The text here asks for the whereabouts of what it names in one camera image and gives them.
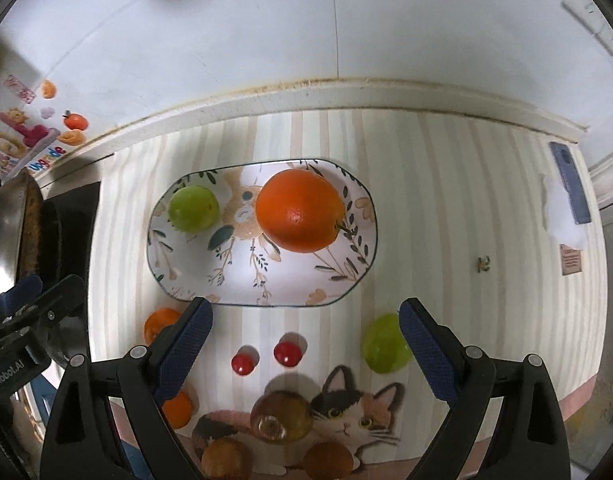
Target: silver screw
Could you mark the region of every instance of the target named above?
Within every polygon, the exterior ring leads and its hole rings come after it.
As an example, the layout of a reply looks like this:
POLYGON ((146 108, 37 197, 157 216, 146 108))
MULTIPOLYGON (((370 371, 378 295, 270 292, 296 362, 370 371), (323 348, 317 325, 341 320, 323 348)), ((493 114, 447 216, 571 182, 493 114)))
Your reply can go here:
POLYGON ((542 366, 542 357, 539 355, 531 354, 529 356, 529 364, 533 366, 542 366))
POLYGON ((477 346, 467 346, 467 355, 472 359, 480 359, 483 352, 482 349, 478 348, 477 346))
POLYGON ((82 354, 76 354, 71 357, 69 361, 72 367, 77 368, 78 366, 82 366, 84 364, 84 356, 82 354))
POLYGON ((133 359, 139 359, 146 355, 146 346, 134 346, 131 352, 128 353, 133 359))

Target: metal pan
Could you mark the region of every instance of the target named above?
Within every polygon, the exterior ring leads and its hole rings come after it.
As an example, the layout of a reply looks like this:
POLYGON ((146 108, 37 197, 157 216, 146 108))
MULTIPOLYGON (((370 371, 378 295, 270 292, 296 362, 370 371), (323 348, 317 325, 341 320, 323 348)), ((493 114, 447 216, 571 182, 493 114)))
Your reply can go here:
POLYGON ((0 188, 0 293, 37 271, 42 203, 26 168, 0 188))

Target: cat illustration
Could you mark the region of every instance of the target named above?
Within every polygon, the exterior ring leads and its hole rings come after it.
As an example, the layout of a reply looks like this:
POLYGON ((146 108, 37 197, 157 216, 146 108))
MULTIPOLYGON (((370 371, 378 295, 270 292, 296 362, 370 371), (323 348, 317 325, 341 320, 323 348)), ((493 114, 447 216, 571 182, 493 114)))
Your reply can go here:
POLYGON ((267 444, 251 434, 250 414, 222 410, 203 415, 193 431, 193 447, 199 457, 209 443, 231 436, 253 454, 256 473, 284 475, 288 468, 301 468, 307 451, 320 442, 343 444, 353 455, 353 469, 362 465, 362 450, 380 442, 397 445, 392 434, 394 413, 405 387, 392 383, 377 394, 357 389, 350 368, 339 365, 327 377, 322 392, 311 400, 313 430, 298 442, 282 446, 267 444))

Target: plate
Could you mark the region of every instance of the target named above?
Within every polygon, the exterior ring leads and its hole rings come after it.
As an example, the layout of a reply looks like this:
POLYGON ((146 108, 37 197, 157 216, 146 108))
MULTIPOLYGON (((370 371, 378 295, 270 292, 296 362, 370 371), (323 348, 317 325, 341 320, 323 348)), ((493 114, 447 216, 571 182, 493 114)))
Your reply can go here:
POLYGON ((170 296, 239 306, 316 306, 339 300, 371 268, 378 225, 371 194, 352 174, 329 160, 283 160, 189 173, 156 203, 148 228, 149 268, 170 296), (315 253, 277 247, 255 218, 255 200, 276 173, 303 168, 338 191, 346 217, 336 240, 315 253), (173 194, 185 186, 212 190, 221 217, 198 235, 176 230, 168 219, 173 194))

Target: red cherry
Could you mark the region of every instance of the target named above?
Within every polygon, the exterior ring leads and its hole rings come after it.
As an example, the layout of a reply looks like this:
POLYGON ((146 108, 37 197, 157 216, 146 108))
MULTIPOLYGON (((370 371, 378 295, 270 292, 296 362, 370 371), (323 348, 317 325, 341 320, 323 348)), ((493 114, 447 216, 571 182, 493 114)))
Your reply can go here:
POLYGON ((245 376, 253 372, 255 363, 253 363, 251 356, 240 353, 235 354, 231 359, 231 367, 236 374, 245 376))
POLYGON ((273 349, 273 355, 275 356, 275 360, 286 368, 298 366, 298 363, 302 361, 302 351, 300 347, 290 341, 278 343, 273 349))

